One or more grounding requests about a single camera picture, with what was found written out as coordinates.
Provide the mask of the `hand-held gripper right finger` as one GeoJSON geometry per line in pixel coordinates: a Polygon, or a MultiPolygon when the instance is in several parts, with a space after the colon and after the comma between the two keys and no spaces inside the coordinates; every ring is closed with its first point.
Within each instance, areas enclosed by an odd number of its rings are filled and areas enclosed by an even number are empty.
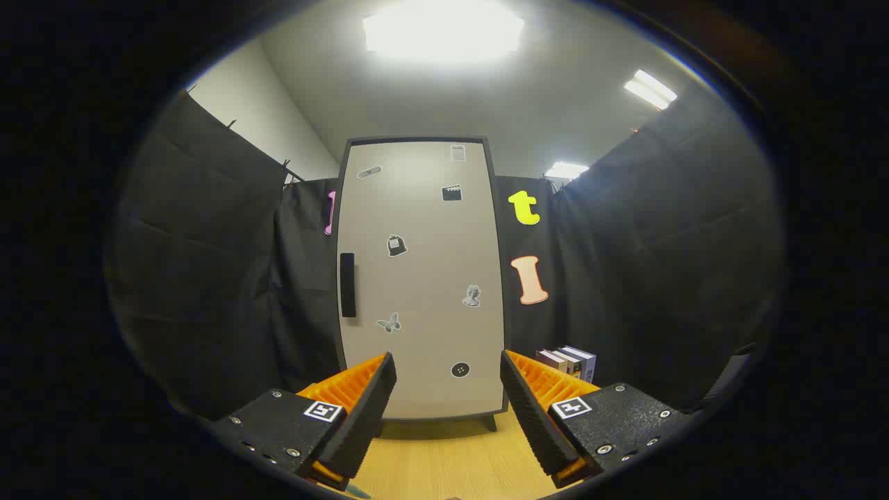
{"type": "Polygon", "coordinates": [[[594,386],[508,349],[499,377],[531,452],[557,488],[629,467],[695,420],[631,384],[594,386]]]}

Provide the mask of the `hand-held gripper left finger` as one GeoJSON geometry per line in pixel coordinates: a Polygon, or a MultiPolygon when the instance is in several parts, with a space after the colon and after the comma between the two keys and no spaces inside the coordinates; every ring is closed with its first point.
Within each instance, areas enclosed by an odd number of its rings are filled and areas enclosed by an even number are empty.
{"type": "Polygon", "coordinates": [[[279,480],[343,492],[381,430],[396,383],[396,363],[386,352],[299,392],[267,390],[208,430],[279,480]]]}

